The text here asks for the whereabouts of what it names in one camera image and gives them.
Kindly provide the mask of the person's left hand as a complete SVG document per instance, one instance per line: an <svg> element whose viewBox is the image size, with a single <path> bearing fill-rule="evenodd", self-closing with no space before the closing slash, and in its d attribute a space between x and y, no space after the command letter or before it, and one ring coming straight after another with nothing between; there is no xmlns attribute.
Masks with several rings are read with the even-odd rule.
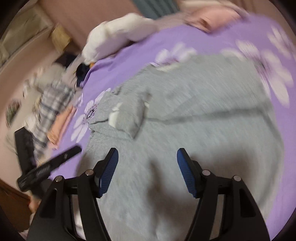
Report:
<svg viewBox="0 0 296 241"><path fill-rule="evenodd" d="M29 209L32 213L35 213L41 203L41 199L38 197L31 196L30 197L30 203L29 203Z"/></svg>

